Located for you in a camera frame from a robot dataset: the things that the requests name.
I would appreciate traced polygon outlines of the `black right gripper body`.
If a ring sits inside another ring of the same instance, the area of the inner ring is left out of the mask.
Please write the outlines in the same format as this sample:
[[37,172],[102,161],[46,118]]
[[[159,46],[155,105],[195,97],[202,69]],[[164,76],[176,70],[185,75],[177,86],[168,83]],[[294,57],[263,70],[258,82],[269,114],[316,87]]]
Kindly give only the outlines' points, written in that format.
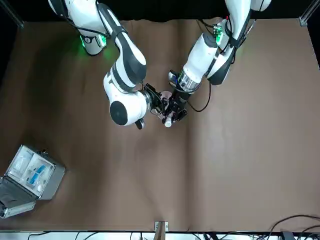
[[160,97],[160,93],[156,92],[156,89],[150,84],[146,83],[144,85],[144,90],[150,96],[150,111],[152,113],[162,113],[163,112],[163,102]]

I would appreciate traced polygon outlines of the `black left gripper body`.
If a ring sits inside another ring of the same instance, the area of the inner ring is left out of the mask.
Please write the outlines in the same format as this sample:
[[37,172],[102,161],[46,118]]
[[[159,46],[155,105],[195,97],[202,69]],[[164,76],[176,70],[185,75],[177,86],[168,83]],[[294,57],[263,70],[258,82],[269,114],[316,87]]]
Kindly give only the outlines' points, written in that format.
[[171,101],[177,105],[185,105],[194,92],[186,92],[182,89],[174,89],[171,95]]

